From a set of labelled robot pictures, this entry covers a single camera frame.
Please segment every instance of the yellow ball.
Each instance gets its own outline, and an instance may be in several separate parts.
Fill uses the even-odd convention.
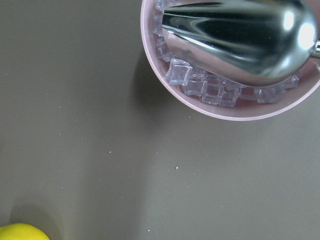
[[[49,238],[35,226],[14,223],[0,227],[0,240],[49,240]]]

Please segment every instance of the ice scoop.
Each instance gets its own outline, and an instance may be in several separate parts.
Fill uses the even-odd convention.
[[[301,0],[212,0],[168,7],[162,31],[174,55],[231,81],[270,86],[310,57],[318,26]]]

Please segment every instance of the pink bowl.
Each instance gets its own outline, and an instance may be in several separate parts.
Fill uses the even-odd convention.
[[[319,0],[306,0],[315,13],[320,13]],[[302,77],[299,87],[290,89],[280,102],[276,104],[251,103],[236,107],[219,107],[201,103],[198,99],[185,96],[178,87],[171,86],[166,81],[168,63],[157,57],[156,37],[153,31],[153,19],[156,0],[142,0],[141,7],[141,35],[145,54],[148,61],[164,87],[179,101],[199,113],[230,121],[252,121],[269,118],[281,114],[301,103],[320,85],[320,59],[310,58],[299,70]],[[317,16],[318,33],[320,33],[320,15]]]

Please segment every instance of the gray table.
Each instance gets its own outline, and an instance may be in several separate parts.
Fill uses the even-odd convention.
[[[269,119],[179,103],[139,0],[0,1],[0,226],[51,240],[318,240],[320,90]]]

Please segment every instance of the bowl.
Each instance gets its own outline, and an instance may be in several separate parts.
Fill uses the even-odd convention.
[[[314,13],[320,13],[319,0],[306,0],[305,2],[313,9]],[[219,107],[200,102],[198,99],[184,95],[178,86],[169,85],[166,74],[169,64],[157,56],[156,39],[153,34],[153,23],[156,0],[142,0],[141,6],[141,36],[147,59],[163,86],[180,102],[193,110],[213,118],[229,121],[253,121],[269,118],[281,114],[301,103],[312,94],[320,85],[320,59],[310,58],[299,70],[302,77],[297,88],[289,89],[285,96],[275,104],[248,104],[236,105],[235,107]],[[320,16],[316,16],[318,24],[318,37],[320,36]]]

